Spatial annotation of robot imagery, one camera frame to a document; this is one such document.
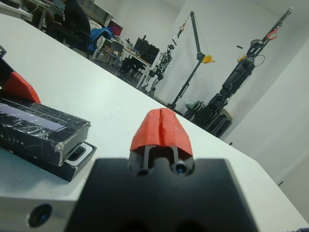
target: red hook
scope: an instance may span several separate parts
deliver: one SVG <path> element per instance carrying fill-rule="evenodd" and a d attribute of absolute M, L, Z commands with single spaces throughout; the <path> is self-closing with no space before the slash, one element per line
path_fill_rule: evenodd
<path fill-rule="evenodd" d="M 268 34 L 268 35 L 266 36 L 266 38 L 268 38 L 269 40 L 274 40 L 274 39 L 276 39 L 277 36 L 275 36 L 275 37 L 273 37 L 273 38 L 271 38 L 270 36 L 271 36 L 272 34 L 277 33 L 277 31 L 278 31 L 278 29 L 274 29 L 274 31 L 271 32 L 270 34 Z"/>

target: red object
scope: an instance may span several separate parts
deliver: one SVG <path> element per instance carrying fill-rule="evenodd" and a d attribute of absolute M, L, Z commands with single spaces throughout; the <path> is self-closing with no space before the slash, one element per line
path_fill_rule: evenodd
<path fill-rule="evenodd" d="M 133 137 L 130 150 L 141 146 L 175 146 L 192 156 L 189 136 L 175 113 L 167 108 L 151 110 Z"/>
<path fill-rule="evenodd" d="M 34 88 L 16 72 L 12 72 L 9 79 L 2 88 L 3 91 L 25 98 L 27 100 L 41 103 Z"/>
<path fill-rule="evenodd" d="M 277 36 L 275 36 L 275 37 L 273 37 L 273 38 L 271 38 L 270 36 L 271 36 L 272 34 L 275 34 L 277 31 L 278 31 L 278 29 L 274 29 L 274 31 L 271 32 L 270 34 L 268 34 L 268 35 L 266 36 L 266 38 L 268 38 L 269 40 L 274 40 L 274 39 L 276 39 Z"/>

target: black robotic arm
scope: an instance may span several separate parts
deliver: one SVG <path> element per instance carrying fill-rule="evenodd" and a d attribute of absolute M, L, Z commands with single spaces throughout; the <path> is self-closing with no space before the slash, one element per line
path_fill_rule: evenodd
<path fill-rule="evenodd" d="M 273 35 L 278 31 L 278 28 L 283 25 L 284 20 L 292 13 L 292 10 L 293 8 L 288 9 L 262 40 L 258 39 L 251 42 L 247 54 L 239 60 L 235 69 L 223 83 L 220 92 L 196 115 L 192 120 L 193 123 L 211 132 L 209 129 L 220 115 L 220 111 L 227 105 L 227 100 L 236 93 L 244 81 L 251 75 L 256 67 L 254 65 L 255 58 L 271 40 L 276 38 L 276 36 L 273 37 Z"/>

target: black box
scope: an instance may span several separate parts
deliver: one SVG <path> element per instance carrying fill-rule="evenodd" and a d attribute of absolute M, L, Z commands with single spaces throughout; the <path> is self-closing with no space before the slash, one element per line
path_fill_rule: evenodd
<path fill-rule="evenodd" d="M 90 122 L 0 90 L 0 146 L 61 166 Z"/>
<path fill-rule="evenodd" d="M 96 147 L 83 142 L 78 145 L 72 152 L 69 154 L 69 158 L 63 163 L 61 167 L 46 163 L 39 159 L 35 159 L 29 156 L 21 155 L 15 153 L 20 158 L 33 163 L 34 165 L 56 175 L 62 179 L 67 181 L 71 181 L 80 171 L 81 169 L 91 160 L 93 157 Z"/>

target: black pole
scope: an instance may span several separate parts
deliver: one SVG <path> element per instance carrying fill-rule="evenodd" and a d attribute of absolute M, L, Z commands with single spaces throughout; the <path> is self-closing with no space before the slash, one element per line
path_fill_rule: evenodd
<path fill-rule="evenodd" d="M 264 38 L 262 39 L 263 42 L 266 41 L 267 39 L 267 35 L 270 34 L 271 32 L 274 31 L 274 29 L 277 29 L 278 27 L 281 27 L 284 20 L 292 13 L 293 8 L 290 7 L 283 15 L 282 17 L 278 20 L 278 22 L 270 29 L 270 31 L 264 36 Z"/>
<path fill-rule="evenodd" d="M 197 44 L 197 53 L 200 53 L 201 52 L 201 48 L 199 46 L 198 35 L 197 35 L 197 25 L 195 23 L 195 18 L 194 18 L 194 12 L 193 11 L 191 11 L 190 16 L 191 16 L 191 21 L 192 21 L 192 27 L 193 27 L 195 43 Z"/>
<path fill-rule="evenodd" d="M 184 94 L 184 92 L 187 90 L 188 86 L 189 86 L 189 82 L 191 81 L 194 73 L 197 71 L 197 68 L 199 67 L 199 65 L 201 64 L 201 60 L 197 63 L 197 65 L 195 66 L 194 70 L 192 71 L 191 75 L 189 76 L 188 80 L 185 82 L 184 86 L 182 87 L 182 89 L 180 90 L 179 94 L 177 95 L 177 97 L 175 98 L 175 100 L 173 101 L 173 103 L 169 106 L 169 109 L 174 110 L 176 107 L 176 102 L 178 101 L 179 98 L 181 98 Z"/>

